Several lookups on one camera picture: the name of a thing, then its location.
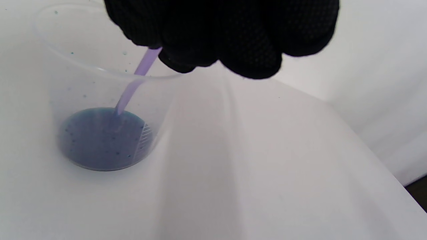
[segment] white backdrop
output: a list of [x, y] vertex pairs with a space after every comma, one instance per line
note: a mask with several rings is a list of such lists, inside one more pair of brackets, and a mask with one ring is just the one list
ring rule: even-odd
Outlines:
[[320, 54], [275, 78], [328, 101], [402, 184], [427, 173], [427, 2], [341, 0]]

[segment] plastic cup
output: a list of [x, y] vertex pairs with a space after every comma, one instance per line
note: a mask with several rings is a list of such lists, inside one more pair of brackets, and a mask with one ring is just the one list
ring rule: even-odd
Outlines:
[[[182, 76], [156, 60], [148, 76], [133, 75], [146, 47], [134, 45], [97, 4], [60, 4], [39, 11], [44, 72], [61, 152], [98, 171], [132, 166], [155, 147]], [[126, 111], [114, 107], [140, 79]]]

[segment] white table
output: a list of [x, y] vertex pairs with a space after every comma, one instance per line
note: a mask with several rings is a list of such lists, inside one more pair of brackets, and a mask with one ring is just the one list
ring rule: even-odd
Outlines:
[[427, 215], [327, 104], [220, 65], [193, 73], [143, 162], [72, 165], [29, 31], [49, 2], [0, 5], [0, 239], [425, 239]]

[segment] white surface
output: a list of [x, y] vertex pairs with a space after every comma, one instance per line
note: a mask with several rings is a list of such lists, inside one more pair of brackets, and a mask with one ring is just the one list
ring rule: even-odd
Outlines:
[[189, 75], [146, 161], [112, 173], [72, 165], [54, 145], [28, 32], [36, 6], [7, 4], [0, 239], [425, 239], [427, 214], [328, 105], [219, 65]]
[[341, 0], [320, 54], [275, 77], [330, 102], [402, 184], [427, 173], [427, 2]]

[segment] hand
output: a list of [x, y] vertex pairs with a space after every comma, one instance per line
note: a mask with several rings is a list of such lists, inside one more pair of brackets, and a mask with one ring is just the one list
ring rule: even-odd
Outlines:
[[332, 38], [339, 0], [105, 0], [108, 15], [136, 45], [163, 47], [160, 60], [191, 72], [218, 59], [263, 79], [281, 54], [307, 56]]

